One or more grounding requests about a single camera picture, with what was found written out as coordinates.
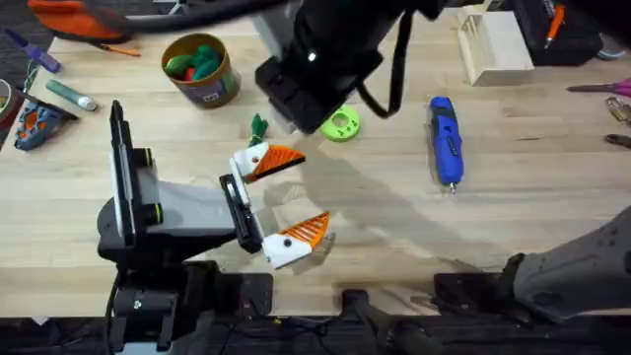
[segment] green play dough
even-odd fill
[[[184,74],[186,68],[191,65],[192,60],[192,55],[176,55],[167,62],[165,72],[172,77],[180,77]]]
[[[210,74],[214,73],[219,68],[219,62],[217,60],[207,60],[202,65],[195,69],[195,75],[193,75],[193,81],[204,79]]]
[[[217,51],[210,47],[210,45],[202,44],[197,47],[197,55],[202,56],[208,60],[218,60],[219,55],[217,55]]]

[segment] glue stick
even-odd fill
[[[46,88],[82,109],[93,111],[99,107],[90,97],[77,93],[54,79],[48,80]]]

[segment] orange cloth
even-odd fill
[[[81,1],[29,0],[29,7],[45,27],[66,39],[122,43],[129,36],[108,30],[88,13]]]

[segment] green ring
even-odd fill
[[[337,115],[346,117],[346,125],[339,127],[333,123],[333,118]],[[346,142],[359,133],[361,120],[354,108],[348,105],[342,105],[334,114],[332,114],[319,128],[319,131],[326,139],[333,142]]]

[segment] orange fin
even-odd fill
[[[269,149],[260,160],[254,171],[245,177],[247,182],[253,182],[260,178],[267,177],[276,172],[293,167],[302,163],[305,155],[291,148],[269,145]]]
[[[301,222],[293,227],[279,232],[280,235],[288,235],[299,241],[309,243],[312,249],[315,249],[319,242],[324,238],[326,227],[328,226],[328,218],[330,213],[324,212],[318,216]]]

